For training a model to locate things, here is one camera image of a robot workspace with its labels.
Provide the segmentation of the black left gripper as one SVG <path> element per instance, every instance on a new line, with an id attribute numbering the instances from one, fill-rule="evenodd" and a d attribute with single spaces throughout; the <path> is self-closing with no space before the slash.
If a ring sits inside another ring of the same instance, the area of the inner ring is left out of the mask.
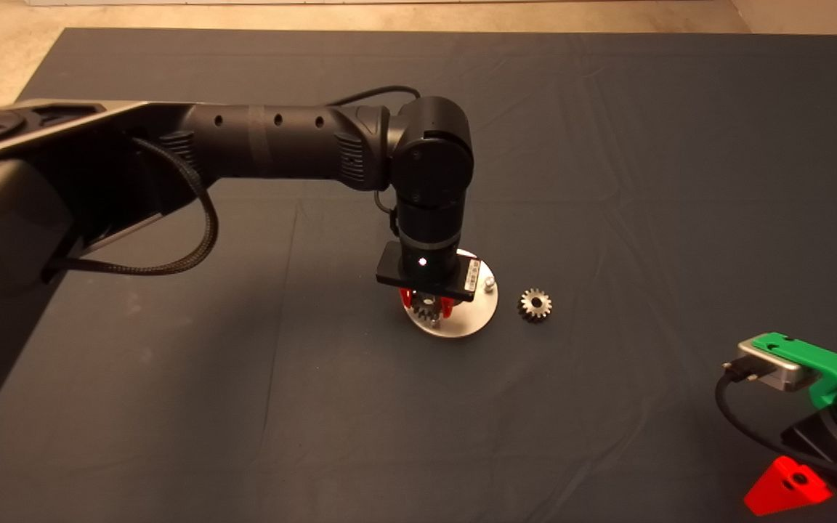
<path id="1" fill-rule="evenodd" d="M 399 288 L 404 307 L 411 307 L 414 291 L 439 298 L 439 318 L 451 318 L 455 300 L 474 301 L 479 259 L 445 248 L 422 251 L 397 241 L 388 242 L 376 265 L 376 281 Z"/>

